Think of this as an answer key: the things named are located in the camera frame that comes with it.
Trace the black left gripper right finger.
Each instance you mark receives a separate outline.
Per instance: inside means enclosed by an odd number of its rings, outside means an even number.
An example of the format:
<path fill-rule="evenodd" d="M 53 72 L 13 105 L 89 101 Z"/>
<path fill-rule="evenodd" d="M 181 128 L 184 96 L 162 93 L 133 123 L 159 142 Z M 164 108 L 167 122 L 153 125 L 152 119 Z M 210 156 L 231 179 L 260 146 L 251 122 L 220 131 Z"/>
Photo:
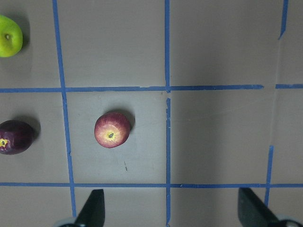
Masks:
<path fill-rule="evenodd" d="M 282 227 L 273 212 L 250 188 L 238 190 L 238 219 L 243 227 Z"/>

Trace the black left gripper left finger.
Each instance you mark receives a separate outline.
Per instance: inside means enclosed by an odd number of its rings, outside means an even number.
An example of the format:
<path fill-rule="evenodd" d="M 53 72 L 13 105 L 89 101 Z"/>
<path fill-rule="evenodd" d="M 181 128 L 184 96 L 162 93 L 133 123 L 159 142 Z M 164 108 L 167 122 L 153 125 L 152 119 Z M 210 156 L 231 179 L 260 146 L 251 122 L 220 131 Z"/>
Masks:
<path fill-rule="evenodd" d="M 78 227 L 103 227 L 105 223 L 104 190 L 93 190 L 78 214 L 75 225 Z"/>

